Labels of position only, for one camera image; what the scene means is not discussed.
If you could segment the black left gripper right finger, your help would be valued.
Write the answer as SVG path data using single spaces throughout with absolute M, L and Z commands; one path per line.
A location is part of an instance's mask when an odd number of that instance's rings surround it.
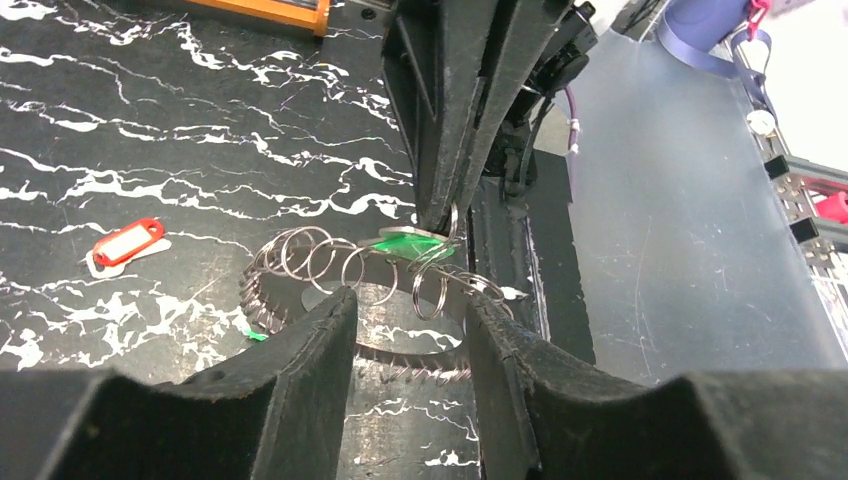
M 488 479 L 843 479 L 843 371 L 689 372 L 645 387 L 475 293 L 466 316 Z

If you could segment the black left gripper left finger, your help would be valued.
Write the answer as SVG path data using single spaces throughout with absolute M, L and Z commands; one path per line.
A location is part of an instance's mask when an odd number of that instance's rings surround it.
M 1 375 L 5 479 L 332 479 L 358 322 L 343 287 L 180 384 L 104 369 Z

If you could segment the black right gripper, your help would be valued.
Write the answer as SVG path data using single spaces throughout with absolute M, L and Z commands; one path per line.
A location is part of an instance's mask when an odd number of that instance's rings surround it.
M 467 212 L 486 160 L 506 198 L 535 182 L 533 144 L 555 95 L 588 65 L 595 12 L 589 1 L 393 4 L 382 71 L 421 228 L 443 232 L 453 206 Z

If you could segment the green tagged key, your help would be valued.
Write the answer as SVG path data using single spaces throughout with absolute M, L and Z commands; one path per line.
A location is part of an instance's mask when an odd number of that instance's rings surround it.
M 244 334 L 247 338 L 249 338 L 249 339 L 251 339 L 251 340 L 253 340 L 253 341 L 256 341 L 256 342 L 263 342 L 263 341 L 266 341 L 266 340 L 269 338 L 269 335 L 268 335 L 268 334 L 255 332 L 255 331 L 253 331 L 252 329 L 246 329 L 246 330 L 244 330 L 244 331 L 243 331 L 243 334 Z
M 412 226 L 382 228 L 379 237 L 368 241 L 367 245 L 410 261 L 419 257 L 423 260 L 445 259 L 453 255 L 456 249 L 447 237 Z

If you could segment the round metal key organizer disc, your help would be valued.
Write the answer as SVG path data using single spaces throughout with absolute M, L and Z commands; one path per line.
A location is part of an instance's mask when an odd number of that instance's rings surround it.
M 489 279 L 450 263 L 414 261 L 308 226 L 287 229 L 263 245 L 239 281 L 243 314 L 269 337 L 341 287 L 358 297 L 357 357 L 385 366 L 385 381 L 471 375 L 465 345 L 468 300 L 481 294 L 510 308 Z

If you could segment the red tagged key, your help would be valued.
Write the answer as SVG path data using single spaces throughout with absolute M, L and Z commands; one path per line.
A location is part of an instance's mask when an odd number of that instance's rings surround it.
M 98 240 L 84 262 L 95 279 L 120 276 L 133 260 L 167 251 L 172 243 L 165 228 L 154 218 L 139 219 Z

